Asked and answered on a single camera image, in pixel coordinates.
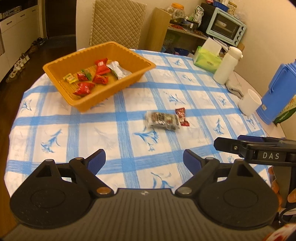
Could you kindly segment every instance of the silver snack package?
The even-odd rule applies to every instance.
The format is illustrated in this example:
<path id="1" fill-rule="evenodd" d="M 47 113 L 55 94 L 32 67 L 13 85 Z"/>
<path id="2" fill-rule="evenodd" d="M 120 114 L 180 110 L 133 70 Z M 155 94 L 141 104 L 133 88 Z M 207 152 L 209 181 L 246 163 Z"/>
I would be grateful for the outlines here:
<path id="1" fill-rule="evenodd" d="M 112 73 L 114 73 L 119 80 L 131 74 L 130 71 L 122 68 L 117 61 L 112 61 L 110 64 L 106 64 L 106 66 L 111 69 Z"/>
<path id="2" fill-rule="evenodd" d="M 149 128 L 157 127 L 168 130 L 180 128 L 177 115 L 160 112 L 146 112 L 146 126 Z"/>

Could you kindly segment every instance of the doorway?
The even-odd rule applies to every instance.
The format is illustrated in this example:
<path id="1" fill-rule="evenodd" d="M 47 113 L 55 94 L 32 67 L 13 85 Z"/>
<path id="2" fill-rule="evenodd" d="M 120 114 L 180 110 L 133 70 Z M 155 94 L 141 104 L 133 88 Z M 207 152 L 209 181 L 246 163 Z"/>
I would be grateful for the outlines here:
<path id="1" fill-rule="evenodd" d="M 75 36 L 76 0 L 45 0 L 47 38 Z"/>

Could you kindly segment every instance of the orange plastic tray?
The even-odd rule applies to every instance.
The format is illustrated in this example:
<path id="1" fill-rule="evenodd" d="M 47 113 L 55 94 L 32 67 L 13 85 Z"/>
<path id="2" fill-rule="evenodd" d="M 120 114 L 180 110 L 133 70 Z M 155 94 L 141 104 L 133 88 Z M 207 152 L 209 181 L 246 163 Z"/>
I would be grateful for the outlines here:
<path id="1" fill-rule="evenodd" d="M 129 70 L 132 74 L 118 80 L 115 75 L 109 73 L 104 75 L 109 77 L 107 85 L 96 84 L 91 93 L 84 97 L 74 95 L 73 92 L 78 88 L 79 82 L 69 84 L 63 80 L 63 77 L 68 73 L 76 74 L 82 69 L 89 69 L 94 76 L 94 62 L 103 58 L 108 58 L 108 62 L 118 61 L 121 67 Z M 126 47 L 116 42 L 107 42 L 58 58 L 45 64 L 43 69 L 65 100 L 79 111 L 84 112 L 116 92 L 139 81 L 146 71 L 155 67 L 154 63 Z"/>

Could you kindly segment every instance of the gray cloth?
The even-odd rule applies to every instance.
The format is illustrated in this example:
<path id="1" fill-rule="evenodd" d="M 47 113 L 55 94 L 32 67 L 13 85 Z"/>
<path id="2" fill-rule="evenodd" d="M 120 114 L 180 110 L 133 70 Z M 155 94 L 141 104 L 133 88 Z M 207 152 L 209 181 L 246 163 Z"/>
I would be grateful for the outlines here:
<path id="1" fill-rule="evenodd" d="M 235 94 L 240 99 L 243 98 L 244 93 L 242 91 L 242 85 L 238 81 L 228 79 L 226 81 L 225 85 L 226 85 L 226 88 L 229 90 L 230 93 Z"/>

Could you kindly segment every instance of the white thermos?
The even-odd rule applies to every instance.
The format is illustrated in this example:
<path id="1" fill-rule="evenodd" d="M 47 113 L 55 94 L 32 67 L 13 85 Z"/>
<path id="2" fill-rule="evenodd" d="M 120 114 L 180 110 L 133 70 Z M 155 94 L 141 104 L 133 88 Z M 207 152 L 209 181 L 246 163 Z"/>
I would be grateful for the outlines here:
<path id="1" fill-rule="evenodd" d="M 230 47 L 214 74 L 214 80 L 224 85 L 241 57 L 242 52 L 238 48 Z"/>

